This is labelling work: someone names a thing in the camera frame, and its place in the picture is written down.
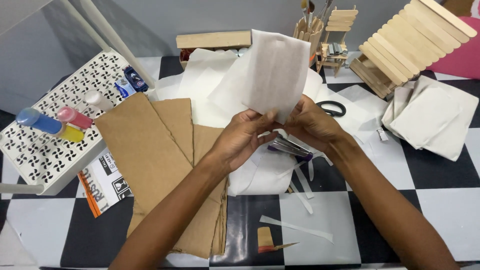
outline black and white checkered surface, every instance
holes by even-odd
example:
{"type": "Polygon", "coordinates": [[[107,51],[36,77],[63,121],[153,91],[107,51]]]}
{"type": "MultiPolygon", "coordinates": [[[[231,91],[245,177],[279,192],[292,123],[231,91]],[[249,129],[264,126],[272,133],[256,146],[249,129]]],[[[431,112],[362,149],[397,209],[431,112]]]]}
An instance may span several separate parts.
{"type": "MultiPolygon", "coordinates": [[[[160,77],[181,71],[178,58],[162,58],[160,77]]],[[[480,97],[478,80],[429,71],[422,74],[480,97]]],[[[321,75],[335,92],[354,84],[368,89],[348,69],[342,69],[337,78],[328,69],[322,70],[321,75]]],[[[427,150],[414,150],[405,141],[388,135],[389,141],[381,142],[374,134],[362,148],[385,177],[425,215],[457,261],[479,261],[480,109],[477,108],[457,162],[427,150]]],[[[313,215],[308,214],[295,194],[229,196],[225,255],[206,260],[170,254],[164,266],[297,269],[322,265],[326,269],[355,269],[399,263],[335,166],[328,166],[323,158],[314,159],[313,164],[314,180],[309,182],[315,194],[309,200],[313,215]],[[260,223],[262,215],[332,233],[335,245],[304,232],[260,223]],[[299,244],[258,254],[256,232],[262,226],[271,228],[275,245],[299,244]]],[[[301,169],[308,175],[306,164],[301,169]]],[[[24,183],[7,160],[3,161],[2,182],[24,183]]],[[[302,191],[295,174],[293,182],[302,191]]],[[[132,205],[133,197],[128,197],[95,219],[82,186],[74,179],[54,197],[3,194],[0,221],[6,217],[39,266],[101,268],[109,265],[125,241],[132,205]]]]}

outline paintbrush holder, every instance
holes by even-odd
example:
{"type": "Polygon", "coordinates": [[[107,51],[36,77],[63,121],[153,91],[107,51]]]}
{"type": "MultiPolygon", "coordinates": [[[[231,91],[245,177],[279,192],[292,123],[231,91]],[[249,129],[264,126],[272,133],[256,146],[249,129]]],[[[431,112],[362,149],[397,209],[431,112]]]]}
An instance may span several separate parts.
{"type": "Polygon", "coordinates": [[[317,17],[312,20],[312,25],[310,27],[307,26],[303,18],[301,18],[295,25],[293,37],[310,42],[309,67],[316,63],[315,53],[317,51],[318,42],[320,41],[320,36],[322,35],[323,29],[324,24],[317,17]]]}

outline scissors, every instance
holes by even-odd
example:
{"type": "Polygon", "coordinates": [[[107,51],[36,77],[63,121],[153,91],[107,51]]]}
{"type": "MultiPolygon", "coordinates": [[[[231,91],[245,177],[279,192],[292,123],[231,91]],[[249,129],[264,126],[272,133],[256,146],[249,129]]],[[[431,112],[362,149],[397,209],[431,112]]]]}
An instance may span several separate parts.
{"type": "Polygon", "coordinates": [[[332,117],[334,117],[334,116],[342,117],[342,116],[345,115],[345,113],[347,113],[347,108],[345,108],[345,106],[343,106],[342,103],[336,102],[336,101],[333,101],[333,100],[320,101],[320,102],[317,103],[317,106],[320,107],[322,110],[324,110],[327,114],[329,114],[332,117]],[[335,106],[340,108],[340,111],[329,110],[329,109],[322,108],[322,105],[324,105],[324,104],[335,105],[335,106]]]}

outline pink object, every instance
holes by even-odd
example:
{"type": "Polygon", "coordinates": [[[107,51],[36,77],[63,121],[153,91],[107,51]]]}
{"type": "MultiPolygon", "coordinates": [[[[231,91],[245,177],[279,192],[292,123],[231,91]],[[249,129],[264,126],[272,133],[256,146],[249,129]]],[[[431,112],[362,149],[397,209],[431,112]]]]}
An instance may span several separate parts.
{"type": "Polygon", "coordinates": [[[65,106],[60,108],[57,112],[57,118],[61,122],[70,123],[76,125],[81,129],[87,129],[92,126],[93,120],[81,113],[79,113],[74,108],[65,106]]]}
{"type": "MultiPolygon", "coordinates": [[[[459,17],[477,32],[480,31],[480,19],[472,17],[459,17]]],[[[447,54],[438,62],[427,67],[434,72],[455,75],[470,79],[480,79],[480,36],[476,35],[460,48],[447,54]]]]}

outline cardboard box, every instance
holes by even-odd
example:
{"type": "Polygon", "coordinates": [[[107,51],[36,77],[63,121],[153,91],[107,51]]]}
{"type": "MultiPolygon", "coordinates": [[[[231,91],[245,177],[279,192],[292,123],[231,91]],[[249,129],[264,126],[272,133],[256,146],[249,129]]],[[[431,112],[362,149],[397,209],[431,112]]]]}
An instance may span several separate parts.
{"type": "Polygon", "coordinates": [[[187,66],[190,53],[196,48],[228,50],[249,48],[251,44],[252,38],[250,30],[177,36],[177,48],[181,49],[180,64],[183,69],[187,66]]]}

